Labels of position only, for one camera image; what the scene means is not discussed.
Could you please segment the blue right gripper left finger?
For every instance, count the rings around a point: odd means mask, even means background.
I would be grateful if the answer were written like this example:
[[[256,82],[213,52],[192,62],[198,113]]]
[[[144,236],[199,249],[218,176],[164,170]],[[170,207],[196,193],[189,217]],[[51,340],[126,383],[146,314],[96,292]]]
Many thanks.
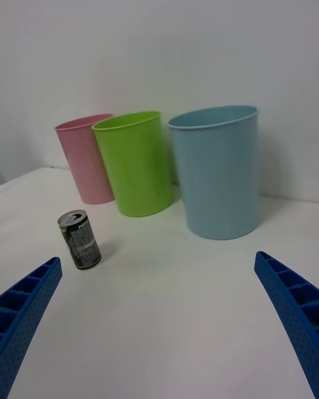
[[[53,257],[1,295],[1,398],[8,397],[33,336],[61,278],[60,259]]]

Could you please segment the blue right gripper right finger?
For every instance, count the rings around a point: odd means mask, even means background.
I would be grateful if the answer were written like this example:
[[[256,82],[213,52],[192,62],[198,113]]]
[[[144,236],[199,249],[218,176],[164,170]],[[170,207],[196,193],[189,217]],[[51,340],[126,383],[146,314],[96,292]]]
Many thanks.
[[[315,398],[319,397],[319,290],[263,251],[255,273],[289,337]]]

